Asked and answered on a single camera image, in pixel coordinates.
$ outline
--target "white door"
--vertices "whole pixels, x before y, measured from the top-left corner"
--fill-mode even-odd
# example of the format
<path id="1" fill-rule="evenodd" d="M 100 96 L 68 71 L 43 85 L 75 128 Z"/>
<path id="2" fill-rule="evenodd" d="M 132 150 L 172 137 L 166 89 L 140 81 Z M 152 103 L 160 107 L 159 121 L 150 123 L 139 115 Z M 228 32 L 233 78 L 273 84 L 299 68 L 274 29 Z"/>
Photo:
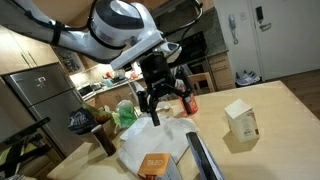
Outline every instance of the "white door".
<path id="1" fill-rule="evenodd" d="M 319 0 L 250 1 L 266 80 L 320 68 Z"/>

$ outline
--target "light switch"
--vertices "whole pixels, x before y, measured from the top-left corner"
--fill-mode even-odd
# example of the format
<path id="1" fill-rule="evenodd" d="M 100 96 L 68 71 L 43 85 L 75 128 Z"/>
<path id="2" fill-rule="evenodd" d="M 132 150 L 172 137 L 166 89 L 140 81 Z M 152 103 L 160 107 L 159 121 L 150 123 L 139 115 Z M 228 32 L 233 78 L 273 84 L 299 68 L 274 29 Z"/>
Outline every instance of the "light switch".
<path id="1" fill-rule="evenodd" d="M 247 19 L 246 12 L 241 12 L 241 13 L 240 13 L 240 19 L 241 19 L 241 21 L 244 21 L 244 20 Z"/>

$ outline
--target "refrigerator door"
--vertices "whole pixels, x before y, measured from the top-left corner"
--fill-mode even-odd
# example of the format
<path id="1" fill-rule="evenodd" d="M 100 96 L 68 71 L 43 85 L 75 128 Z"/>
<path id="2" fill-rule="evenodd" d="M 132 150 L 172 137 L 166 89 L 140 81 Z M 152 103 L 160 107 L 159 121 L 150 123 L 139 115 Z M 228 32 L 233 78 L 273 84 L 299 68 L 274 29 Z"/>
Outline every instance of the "refrigerator door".
<path id="1" fill-rule="evenodd" d="M 60 64 L 12 74 L 6 80 L 28 107 L 73 88 Z"/>
<path id="2" fill-rule="evenodd" d="M 68 129 L 69 114 L 81 107 L 81 100 L 75 93 L 75 90 L 69 90 L 30 107 L 37 120 L 50 117 L 51 121 L 44 126 L 44 130 L 66 157 L 83 143 Z"/>

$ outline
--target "cardboard box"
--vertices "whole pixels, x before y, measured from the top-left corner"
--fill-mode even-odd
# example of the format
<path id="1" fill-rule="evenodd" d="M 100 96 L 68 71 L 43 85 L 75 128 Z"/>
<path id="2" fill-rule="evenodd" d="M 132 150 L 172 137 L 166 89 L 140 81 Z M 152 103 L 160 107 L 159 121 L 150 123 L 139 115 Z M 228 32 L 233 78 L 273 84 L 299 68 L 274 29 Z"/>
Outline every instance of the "cardboard box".
<path id="1" fill-rule="evenodd" d="M 182 180 L 169 153 L 147 154 L 140 166 L 138 176 L 143 180 Z"/>
<path id="2" fill-rule="evenodd" d="M 229 128 L 240 143 L 260 138 L 258 125 L 252 107 L 241 99 L 225 109 Z"/>

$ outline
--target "chair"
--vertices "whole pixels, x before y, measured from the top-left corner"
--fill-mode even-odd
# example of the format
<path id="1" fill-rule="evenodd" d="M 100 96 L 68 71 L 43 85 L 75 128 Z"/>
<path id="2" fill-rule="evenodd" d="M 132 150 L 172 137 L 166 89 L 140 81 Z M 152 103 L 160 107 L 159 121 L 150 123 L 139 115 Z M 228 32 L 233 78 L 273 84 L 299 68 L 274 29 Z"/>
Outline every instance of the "chair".
<path id="1" fill-rule="evenodd" d="M 195 90 L 195 95 L 215 92 L 210 74 L 208 72 L 191 75 L 189 76 L 189 81 Z M 199 85 L 199 82 L 201 81 L 207 81 L 208 87 L 201 88 Z"/>

